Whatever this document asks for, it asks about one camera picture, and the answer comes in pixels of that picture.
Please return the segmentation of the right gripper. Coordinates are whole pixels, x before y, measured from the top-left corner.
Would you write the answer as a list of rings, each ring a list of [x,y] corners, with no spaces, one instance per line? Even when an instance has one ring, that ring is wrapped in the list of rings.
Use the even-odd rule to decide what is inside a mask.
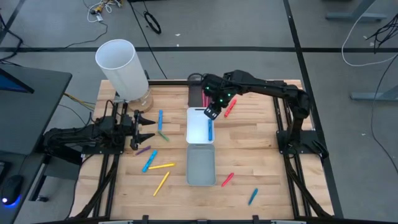
[[[233,85],[230,73],[225,73],[222,77],[206,73],[203,76],[201,86],[204,94],[211,98],[215,108],[226,108],[238,93],[238,88]],[[209,105],[204,110],[204,114],[215,120],[220,111],[214,110],[213,106]]]

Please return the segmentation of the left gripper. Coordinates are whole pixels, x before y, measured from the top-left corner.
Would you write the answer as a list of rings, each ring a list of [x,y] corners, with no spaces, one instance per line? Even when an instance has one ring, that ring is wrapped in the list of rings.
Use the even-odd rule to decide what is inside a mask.
[[[143,126],[155,124],[155,121],[151,121],[142,116],[139,110],[134,110],[133,116],[129,116],[128,114],[122,115],[122,127],[123,133],[125,136],[131,136],[130,147],[133,151],[136,151],[138,148],[138,144],[142,144],[147,139],[155,136],[154,133],[147,134],[138,134],[139,128],[138,125],[141,124]]]

